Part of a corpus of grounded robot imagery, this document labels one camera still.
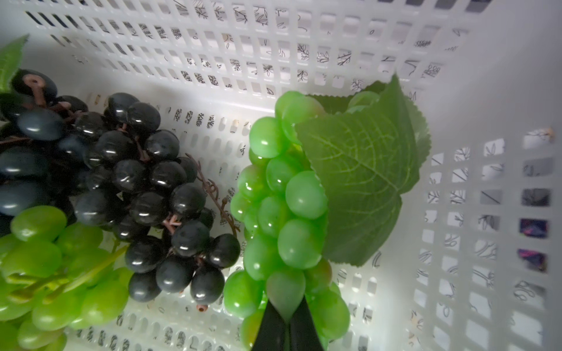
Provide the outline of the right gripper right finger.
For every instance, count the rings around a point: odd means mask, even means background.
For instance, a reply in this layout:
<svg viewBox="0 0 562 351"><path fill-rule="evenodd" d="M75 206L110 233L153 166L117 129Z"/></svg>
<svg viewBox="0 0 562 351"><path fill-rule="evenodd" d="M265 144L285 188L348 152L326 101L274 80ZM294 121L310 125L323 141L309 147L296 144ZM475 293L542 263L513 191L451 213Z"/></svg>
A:
<svg viewBox="0 0 562 351"><path fill-rule="evenodd" d="M324 351L307 300L303 298L289 322L291 351Z"/></svg>

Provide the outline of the green grape bunch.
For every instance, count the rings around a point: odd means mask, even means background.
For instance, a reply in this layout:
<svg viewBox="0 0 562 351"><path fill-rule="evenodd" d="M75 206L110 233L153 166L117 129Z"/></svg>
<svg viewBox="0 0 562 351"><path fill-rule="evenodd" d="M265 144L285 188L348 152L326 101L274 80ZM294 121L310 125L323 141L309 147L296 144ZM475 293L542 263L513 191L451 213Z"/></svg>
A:
<svg viewBox="0 0 562 351"><path fill-rule="evenodd" d="M54 206L1 215L1 349L63 350L66 329L101 326L128 302L133 273L104 231Z"/></svg>
<svg viewBox="0 0 562 351"><path fill-rule="evenodd" d="M389 238L430 153L427 122L393 76L347 97L285 92L249 142L252 161L230 202L247 245L226 279L225 308L251 350L271 302L290 350L289 322L306 298L326 350L352 318L332 266L363 266Z"/></svg>

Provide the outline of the dark blue snack bag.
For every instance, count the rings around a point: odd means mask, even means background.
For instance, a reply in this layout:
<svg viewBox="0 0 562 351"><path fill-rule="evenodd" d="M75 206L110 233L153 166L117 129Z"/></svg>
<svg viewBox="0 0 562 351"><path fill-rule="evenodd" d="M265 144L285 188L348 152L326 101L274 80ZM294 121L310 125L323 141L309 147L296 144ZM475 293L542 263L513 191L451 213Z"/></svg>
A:
<svg viewBox="0 0 562 351"><path fill-rule="evenodd" d="M549 229L550 223L546 219L519 220L519 234L528 241L528 245L517 250L518 257L532 271L547 272L547 254L536 245L548 238Z"/></svg>

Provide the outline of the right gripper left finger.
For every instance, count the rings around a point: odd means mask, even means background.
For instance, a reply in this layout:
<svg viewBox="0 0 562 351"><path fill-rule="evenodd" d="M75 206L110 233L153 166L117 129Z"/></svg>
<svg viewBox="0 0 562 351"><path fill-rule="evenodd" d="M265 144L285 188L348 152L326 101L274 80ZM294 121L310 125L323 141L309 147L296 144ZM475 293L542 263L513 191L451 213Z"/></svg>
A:
<svg viewBox="0 0 562 351"><path fill-rule="evenodd" d="M269 302L266 305L258 335L251 351L284 351L286 324L280 313Z"/></svg>

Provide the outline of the white plastic basket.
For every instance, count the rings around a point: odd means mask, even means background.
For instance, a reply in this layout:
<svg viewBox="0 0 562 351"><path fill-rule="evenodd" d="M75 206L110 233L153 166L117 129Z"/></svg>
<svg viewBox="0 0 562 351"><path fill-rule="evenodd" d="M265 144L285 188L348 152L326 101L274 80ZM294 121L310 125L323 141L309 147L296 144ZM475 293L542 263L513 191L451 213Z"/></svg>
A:
<svg viewBox="0 0 562 351"><path fill-rule="evenodd" d="M333 266L352 318L330 349L561 349L560 1L3 1L1 42L22 36L61 94L155 105L222 199L282 93L398 75L432 150L386 244ZM550 223L546 273L523 218Z"/></svg>

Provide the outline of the green grape bunch front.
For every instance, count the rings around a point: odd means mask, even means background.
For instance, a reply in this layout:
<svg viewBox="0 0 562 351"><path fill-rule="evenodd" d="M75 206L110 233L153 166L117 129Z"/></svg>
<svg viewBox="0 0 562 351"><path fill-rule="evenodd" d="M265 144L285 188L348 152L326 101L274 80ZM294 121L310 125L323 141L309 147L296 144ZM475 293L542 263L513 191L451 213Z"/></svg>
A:
<svg viewBox="0 0 562 351"><path fill-rule="evenodd" d="M133 273L104 231L54 206L1 215L1 349L63 350L66 329L101 326L128 302Z"/></svg>

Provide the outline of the black grape bunch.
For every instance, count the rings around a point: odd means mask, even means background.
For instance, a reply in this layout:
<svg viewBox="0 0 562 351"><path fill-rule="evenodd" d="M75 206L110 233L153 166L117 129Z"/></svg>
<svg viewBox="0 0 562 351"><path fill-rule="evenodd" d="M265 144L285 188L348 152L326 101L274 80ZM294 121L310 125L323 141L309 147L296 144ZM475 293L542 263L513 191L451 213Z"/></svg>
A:
<svg viewBox="0 0 562 351"><path fill-rule="evenodd" d="M193 158L180 156L156 108L120 92L95 113L60 95L48 76L17 69L1 73L1 117L1 215L54 206L111 231L130 244L125 262L136 301L185 290L200 310L218 300L221 270L235 263L239 246L221 235L180 247L188 230L211 229L204 203L218 192Z"/></svg>

